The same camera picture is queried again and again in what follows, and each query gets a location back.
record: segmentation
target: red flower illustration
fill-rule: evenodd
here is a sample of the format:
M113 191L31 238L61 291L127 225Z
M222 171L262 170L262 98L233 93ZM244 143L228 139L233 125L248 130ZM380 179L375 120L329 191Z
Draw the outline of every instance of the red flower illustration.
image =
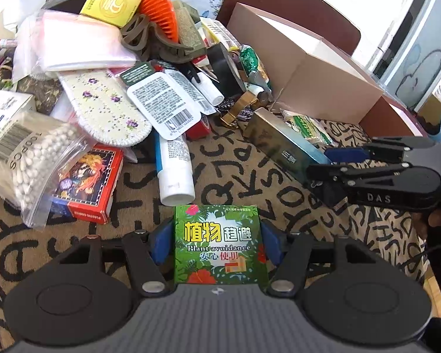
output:
M266 263L265 247L263 244L258 245L258 261L263 264Z
M207 269L200 269L193 272L188 277L188 283L190 284L216 284L216 279L211 275Z
M189 206L189 208L186 210L186 213L188 215L194 216L199 212L199 207L196 204L192 204Z

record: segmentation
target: orange brush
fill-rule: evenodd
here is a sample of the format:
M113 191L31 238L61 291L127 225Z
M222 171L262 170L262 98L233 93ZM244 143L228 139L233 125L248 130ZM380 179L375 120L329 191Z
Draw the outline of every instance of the orange brush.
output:
M142 0L139 13L146 14L156 22L173 42L178 42L178 25L175 9L170 0Z

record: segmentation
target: carpet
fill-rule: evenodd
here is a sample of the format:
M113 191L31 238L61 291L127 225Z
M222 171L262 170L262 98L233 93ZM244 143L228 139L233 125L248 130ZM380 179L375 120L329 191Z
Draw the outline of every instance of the carpet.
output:
M376 207L341 202L328 208L297 181L243 139L240 130L211 121L213 134L189 143L197 204L257 205L260 217L288 231L308 232L318 240L349 235L392 264L402 263L422 250L410 215ZM359 126L321 121L339 144L358 146L369 139ZM19 211L0 198L0 350L13 343L4 315L6 294L21 280L87 234L118 238L134 229L153 230L173 208L160 203L152 139L136 146L138 164L125 163L114 193L111 221L96 225L50 216L42 231L21 222ZM405 273L420 280L427 263L410 264ZM123 267L107 266L109 274L127 283ZM173 270L166 268L167 277Z

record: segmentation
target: tape roll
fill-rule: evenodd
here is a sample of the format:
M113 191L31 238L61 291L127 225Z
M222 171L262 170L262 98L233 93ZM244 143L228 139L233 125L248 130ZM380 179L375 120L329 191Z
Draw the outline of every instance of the tape roll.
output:
M207 49L207 57L219 80L219 90L225 98L236 98L245 93L246 88L240 74L222 43Z
M207 137L211 133L211 125L205 115L202 115L201 120L196 123L192 128L187 130L186 137L190 141L197 141Z

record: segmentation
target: white tube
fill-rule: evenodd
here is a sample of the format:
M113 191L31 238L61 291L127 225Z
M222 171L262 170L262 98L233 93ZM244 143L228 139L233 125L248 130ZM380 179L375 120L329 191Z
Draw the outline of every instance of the white tube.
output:
M160 201L169 207L191 203L196 195L193 167L184 135L167 141L157 134L155 140Z
M196 79L192 78L191 83L206 97L209 103L213 106L217 106L224 100L222 93L214 86L211 79L203 72L198 73L201 83L196 82Z

